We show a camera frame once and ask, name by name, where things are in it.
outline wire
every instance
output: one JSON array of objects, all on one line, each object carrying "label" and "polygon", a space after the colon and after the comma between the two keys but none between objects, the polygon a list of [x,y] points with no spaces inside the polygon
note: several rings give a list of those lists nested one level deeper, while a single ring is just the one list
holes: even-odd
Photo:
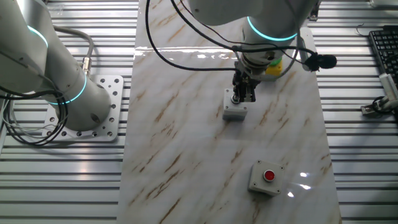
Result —
[{"label": "wire", "polygon": [[54,26],[54,29],[55,29],[55,31],[58,31],[58,32],[63,32],[63,33],[66,33],[66,34],[74,34],[74,35],[77,35],[77,36],[79,36],[79,37],[81,37],[83,39],[86,39],[88,41],[88,43],[89,43],[88,52],[87,52],[86,57],[91,58],[91,56],[93,55],[93,50],[94,50],[94,41],[88,34],[82,32],[82,31],[69,29],[69,28],[66,28],[66,27]]},{"label": "wire", "polygon": [[373,110],[374,110],[375,112],[379,113],[379,114],[391,114],[391,113],[393,112],[394,109],[387,110],[387,111],[382,111],[382,110],[379,110],[379,109],[377,108],[377,103],[376,103],[376,102],[379,101],[379,100],[382,100],[384,97],[385,97],[385,96],[379,96],[379,97],[376,97],[376,98],[373,100],[373,103],[372,103]]},{"label": "wire", "polygon": [[239,71],[236,68],[190,68],[190,67],[185,67],[182,65],[177,65],[169,60],[167,60],[156,48],[154,41],[152,40],[152,36],[150,34],[150,30],[149,30],[149,4],[150,4],[150,0],[147,0],[147,4],[146,4],[146,8],[145,8],[145,25],[146,25],[146,31],[147,31],[147,35],[148,35],[148,39],[149,39],[149,43],[152,46],[152,48],[154,49],[155,53],[157,54],[157,56],[159,56],[164,62],[166,62],[167,64],[175,67],[175,68],[179,68],[179,69],[183,69],[183,70],[188,70],[188,71],[198,71],[198,72],[212,72],[212,71]]},{"label": "wire", "polygon": [[359,30],[358,30],[358,28],[361,27],[361,26],[363,26],[363,25],[365,25],[365,23],[356,26],[356,28],[355,28],[355,30],[356,30],[355,34],[356,34],[356,35],[360,35],[361,37],[367,37],[367,35],[361,34],[361,33],[359,32]]},{"label": "wire", "polygon": [[[2,86],[0,86],[0,90],[5,91],[7,94],[6,96],[0,95],[0,98],[5,99],[3,106],[2,106],[2,111],[1,111],[1,116],[2,119],[4,120],[4,125],[9,132],[9,134],[18,142],[28,144],[31,146],[44,146],[51,141],[53,141],[62,131],[62,129],[65,127],[68,119],[68,106],[66,104],[66,99],[62,96],[62,93],[57,91],[57,90],[48,90],[48,91],[41,91],[33,94],[23,94],[23,93],[17,93],[11,90],[8,90]],[[50,132],[50,134],[46,137],[39,138],[36,136],[32,136],[29,133],[25,132],[25,128],[21,129],[22,127],[19,126],[18,122],[16,121],[16,117],[14,114],[14,110],[12,107],[12,101],[11,100],[28,100],[28,99],[33,99],[37,98],[40,96],[44,95],[53,95],[58,103],[58,123],[55,126],[54,130]],[[25,134],[26,136],[29,136],[31,138],[39,138],[41,140],[39,141],[34,141],[34,142],[29,142],[25,140],[22,136],[21,133],[16,131],[16,128],[21,129],[22,134]]]},{"label": "wire", "polygon": [[52,142],[62,131],[62,129],[65,127],[66,123],[67,123],[67,116],[68,116],[68,108],[67,108],[67,104],[65,103],[65,99],[62,98],[61,100],[58,99],[59,93],[54,93],[54,97],[56,97],[57,99],[57,103],[58,103],[58,114],[60,119],[58,120],[58,124],[56,125],[55,129],[46,137],[44,137],[43,139],[36,141],[36,142],[29,142],[26,141],[22,136],[21,133],[18,133],[15,128],[13,126],[8,125],[9,123],[12,123],[12,119],[10,118],[10,113],[12,111],[12,102],[8,103],[5,106],[5,109],[3,110],[3,118],[7,121],[5,124],[7,131],[9,132],[9,134],[18,142],[24,143],[24,144],[28,144],[31,146],[44,146],[50,142]]},{"label": "wire", "polygon": [[[193,15],[193,13],[188,9],[188,7],[184,4],[183,0],[180,0],[181,5],[184,7],[184,9],[193,17],[195,18],[195,16]],[[271,44],[271,43],[267,43],[267,44],[250,44],[250,43],[244,43],[244,42],[235,42],[235,41],[230,41],[225,39],[221,34],[219,34],[217,31],[215,31],[213,28],[211,28],[210,26],[198,21],[201,25],[203,25],[204,27],[206,27],[207,29],[213,31],[218,37],[220,37],[221,39],[223,39],[224,41],[230,43],[230,44],[241,44],[241,45],[271,45],[273,47],[278,47],[275,44]],[[288,58],[295,60],[298,63],[304,64],[303,62],[297,60],[296,58],[293,58],[292,56],[290,56],[289,54],[287,54],[284,50],[280,50],[282,53],[284,53]]]}]

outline mounting plate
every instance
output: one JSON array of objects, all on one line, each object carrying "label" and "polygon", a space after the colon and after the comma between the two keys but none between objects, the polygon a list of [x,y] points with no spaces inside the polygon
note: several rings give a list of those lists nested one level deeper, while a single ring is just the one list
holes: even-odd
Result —
[{"label": "mounting plate", "polygon": [[[97,128],[90,131],[72,131],[64,128],[62,132],[53,140],[54,142],[113,142],[118,137],[119,118],[122,104],[122,95],[114,96],[112,93],[117,91],[123,92],[123,77],[120,75],[92,75],[91,80],[100,84],[105,88],[111,97],[111,104],[116,105],[111,108],[108,117]],[[44,126],[49,124],[56,125],[58,118],[55,109],[49,105],[47,115],[45,117]],[[43,129],[43,136],[46,136],[49,131],[53,131],[54,127],[49,126]]]}]

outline marble surface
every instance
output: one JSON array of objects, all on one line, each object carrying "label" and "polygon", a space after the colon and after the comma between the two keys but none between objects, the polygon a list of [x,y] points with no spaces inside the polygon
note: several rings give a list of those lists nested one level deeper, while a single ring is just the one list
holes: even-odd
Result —
[{"label": "marble surface", "polygon": [[[245,121],[223,121],[233,72],[189,72],[161,61],[147,40],[145,1],[139,4],[118,224],[341,223],[315,74],[296,63],[256,88]],[[241,24],[216,29],[239,40]],[[153,1],[150,27],[175,63],[233,67],[234,54],[194,33],[169,1]],[[302,32],[314,49],[310,31]],[[258,159],[285,166],[280,195],[248,192]]]}]

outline black cable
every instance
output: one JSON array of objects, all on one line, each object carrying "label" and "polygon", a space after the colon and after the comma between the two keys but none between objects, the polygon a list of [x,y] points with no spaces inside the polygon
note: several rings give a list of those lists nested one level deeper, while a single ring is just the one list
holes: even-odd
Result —
[{"label": "black cable", "polygon": [[167,64],[179,68],[179,69],[183,69],[183,70],[188,70],[188,71],[198,71],[198,72],[212,72],[212,71],[239,71],[236,68],[190,68],[190,67],[185,67],[185,66],[181,66],[181,65],[177,65],[169,60],[167,60],[156,48],[154,41],[152,40],[152,36],[150,34],[150,30],[149,30],[149,4],[150,4],[150,0],[147,0],[147,4],[146,4],[146,8],[145,8],[145,25],[146,25],[146,31],[147,31],[147,35],[148,35],[148,39],[149,39],[149,43],[152,46],[152,48],[154,49],[155,53],[157,54],[157,56],[159,56],[164,62],[166,62]]},{"label": "black cable", "polygon": [[391,114],[391,113],[393,112],[393,109],[388,110],[388,111],[381,111],[381,110],[377,109],[377,103],[376,103],[376,102],[377,102],[378,100],[383,99],[384,97],[385,97],[385,96],[379,96],[379,97],[376,97],[376,99],[373,100],[373,103],[372,103],[373,110],[374,110],[375,112],[379,113],[379,114]]},{"label": "black cable", "polygon": [[86,57],[90,58],[93,55],[94,41],[88,34],[82,32],[82,31],[69,29],[69,28],[66,28],[66,27],[54,26],[54,29],[55,29],[55,31],[58,31],[58,32],[63,32],[63,33],[66,33],[66,34],[73,34],[73,35],[77,35],[77,36],[79,36],[79,37],[81,37],[83,39],[86,39],[88,41],[88,43],[89,43]]},{"label": "black cable", "polygon": [[[66,104],[65,98],[62,98],[60,100],[59,93],[54,93],[54,96],[57,99],[57,103],[58,103],[58,107],[59,107],[59,113],[58,113],[59,119],[58,119],[58,123],[57,123],[55,129],[47,137],[43,138],[42,140],[36,141],[36,142],[29,142],[29,141],[26,141],[21,136],[21,134],[15,130],[15,128],[13,126],[8,125],[7,123],[4,123],[9,134],[16,141],[23,143],[23,144],[31,145],[31,146],[44,146],[44,145],[52,142],[61,133],[62,129],[65,127],[66,122],[67,122],[67,116],[68,116],[68,106]],[[3,112],[4,120],[6,120],[8,123],[12,123],[12,120],[10,118],[11,103],[12,102],[9,102],[7,104],[7,106],[5,107],[4,112]]]},{"label": "black cable", "polygon": [[[208,37],[206,34],[202,33],[200,30],[198,30],[198,29],[197,29],[190,21],[188,21],[188,19],[180,12],[180,9],[179,9],[178,6],[176,5],[175,1],[174,1],[174,0],[171,0],[171,2],[172,2],[172,5],[173,5],[174,9],[175,9],[176,12],[177,12],[177,14],[181,17],[181,19],[183,19],[184,22],[185,22],[186,24],[188,24],[188,26],[190,26],[196,33],[198,33],[199,35],[201,35],[201,36],[202,36],[203,38],[205,38],[206,40],[208,40],[208,41],[210,41],[210,42],[212,42],[212,43],[214,43],[214,44],[216,44],[216,45],[218,45],[218,46],[220,46],[220,47],[223,47],[223,48],[225,48],[225,49],[232,50],[233,52],[257,53],[257,52],[265,52],[265,51],[269,51],[269,50],[287,50],[287,49],[296,50],[296,49],[297,49],[297,47],[293,47],[293,46],[269,47],[269,48],[263,48],[263,49],[242,49],[241,46],[232,46],[232,47],[230,47],[230,46],[228,46],[228,45],[225,45],[225,44],[222,44],[222,43],[220,43],[220,42],[217,42],[216,40],[214,40],[214,39]],[[299,49],[299,50],[302,50],[302,51],[304,51],[304,52],[310,53],[311,55],[315,55],[315,52],[313,52],[313,51],[310,50],[310,49],[306,49],[306,48],[303,48],[303,47],[299,47],[298,49]]]},{"label": "black cable", "polygon": [[358,26],[356,26],[356,34],[357,35],[360,35],[361,37],[368,37],[367,35],[363,35],[363,34],[361,34],[360,32],[359,32],[359,30],[358,30],[358,28],[359,27],[362,27],[363,25],[365,25],[365,23],[364,24],[361,24],[361,25],[358,25]]},{"label": "black cable", "polygon": [[[193,13],[188,9],[188,7],[184,4],[183,0],[180,0],[181,5],[184,7],[184,9],[193,17],[195,18],[195,16],[193,15]],[[250,43],[244,43],[244,42],[235,42],[235,41],[230,41],[225,39],[221,34],[219,34],[217,31],[215,31],[213,28],[211,28],[210,26],[198,21],[201,25],[203,25],[204,27],[206,27],[207,29],[213,31],[218,37],[220,37],[221,39],[223,39],[224,41],[230,43],[230,44],[241,44],[241,45],[250,45],[250,46],[255,46],[255,45],[271,45],[273,47],[278,47],[275,44],[250,44]],[[290,56],[289,54],[287,54],[284,50],[280,50],[283,54],[285,54],[286,56],[288,56],[288,58],[295,60],[298,63],[301,63],[302,65],[304,64],[303,62],[293,58],[292,56]]]}]

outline black keyboard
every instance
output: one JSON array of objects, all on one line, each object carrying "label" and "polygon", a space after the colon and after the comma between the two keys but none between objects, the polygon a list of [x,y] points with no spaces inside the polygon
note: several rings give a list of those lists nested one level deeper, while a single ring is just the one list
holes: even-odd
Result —
[{"label": "black keyboard", "polygon": [[398,83],[398,30],[376,30],[369,33],[369,38],[380,64],[380,72],[391,74]]}]

